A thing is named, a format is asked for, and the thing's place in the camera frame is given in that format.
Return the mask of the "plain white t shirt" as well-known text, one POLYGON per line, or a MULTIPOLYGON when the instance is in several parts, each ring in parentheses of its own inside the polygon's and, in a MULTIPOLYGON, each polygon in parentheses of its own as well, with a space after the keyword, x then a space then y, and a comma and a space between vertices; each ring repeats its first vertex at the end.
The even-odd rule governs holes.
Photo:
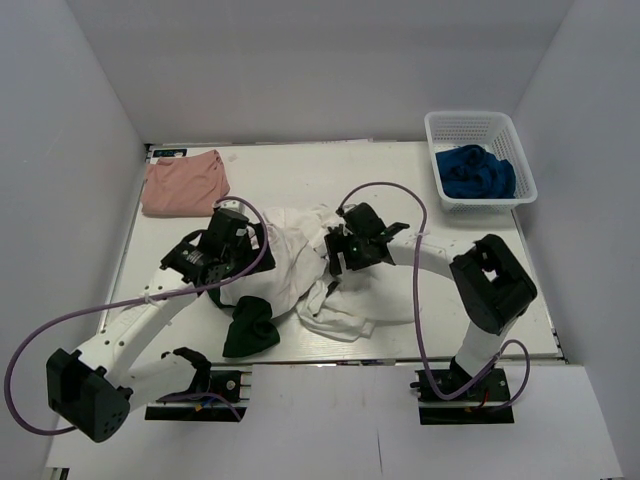
POLYGON ((369 338, 378 326, 411 323, 412 270, 381 263, 339 277, 326 273, 295 312, 309 331, 342 342, 369 338))

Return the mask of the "blue t shirt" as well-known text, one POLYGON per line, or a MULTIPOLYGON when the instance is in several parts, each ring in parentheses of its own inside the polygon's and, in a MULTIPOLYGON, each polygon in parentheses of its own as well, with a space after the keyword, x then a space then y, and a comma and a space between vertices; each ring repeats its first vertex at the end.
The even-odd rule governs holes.
POLYGON ((479 145, 465 145, 436 154, 443 191, 455 199, 514 199, 516 173, 479 145))

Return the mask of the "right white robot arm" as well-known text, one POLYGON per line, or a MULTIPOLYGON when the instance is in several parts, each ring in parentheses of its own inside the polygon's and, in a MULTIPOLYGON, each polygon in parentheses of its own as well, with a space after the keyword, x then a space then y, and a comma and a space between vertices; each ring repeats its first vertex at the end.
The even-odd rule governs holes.
POLYGON ((507 333, 538 295, 504 240, 488 234, 465 242, 436 237, 406 223, 386 225, 367 203, 340 209, 338 215, 341 222, 325 235, 330 273, 337 276, 380 263, 410 266, 414 323, 426 376, 420 385, 443 401, 477 397, 510 344, 507 333), (438 386, 426 358, 419 307, 421 271, 452 281, 469 318, 462 345, 450 362, 447 390, 438 386))

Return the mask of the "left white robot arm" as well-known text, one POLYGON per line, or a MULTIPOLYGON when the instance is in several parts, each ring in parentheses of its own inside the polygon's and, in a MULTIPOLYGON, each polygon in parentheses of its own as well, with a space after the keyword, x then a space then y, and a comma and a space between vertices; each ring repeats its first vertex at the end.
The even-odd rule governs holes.
POLYGON ((101 443, 129 413, 157 400, 204 398, 211 393, 211 363, 188 347, 159 360, 135 362, 151 341, 208 288, 274 268, 263 220, 217 207, 207 228, 186 235, 168 254, 134 304, 73 352, 55 351, 46 363, 52 410, 101 443))

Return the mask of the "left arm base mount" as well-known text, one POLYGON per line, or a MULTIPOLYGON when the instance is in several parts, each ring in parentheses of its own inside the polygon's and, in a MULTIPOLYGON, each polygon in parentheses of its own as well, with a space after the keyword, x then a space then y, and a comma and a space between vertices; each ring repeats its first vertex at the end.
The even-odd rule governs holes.
POLYGON ((147 421, 238 423, 249 405, 250 368, 213 368, 208 389, 195 393, 170 394, 168 402, 149 404, 147 421))

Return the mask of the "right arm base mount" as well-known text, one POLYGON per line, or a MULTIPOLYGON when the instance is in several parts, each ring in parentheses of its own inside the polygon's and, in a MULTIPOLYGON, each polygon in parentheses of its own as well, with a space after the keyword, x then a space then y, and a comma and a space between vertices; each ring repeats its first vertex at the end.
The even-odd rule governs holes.
POLYGON ((410 383, 417 396, 420 424, 423 426, 507 425, 515 422, 505 371, 494 368, 476 385, 452 400, 438 397, 424 370, 416 371, 410 383))

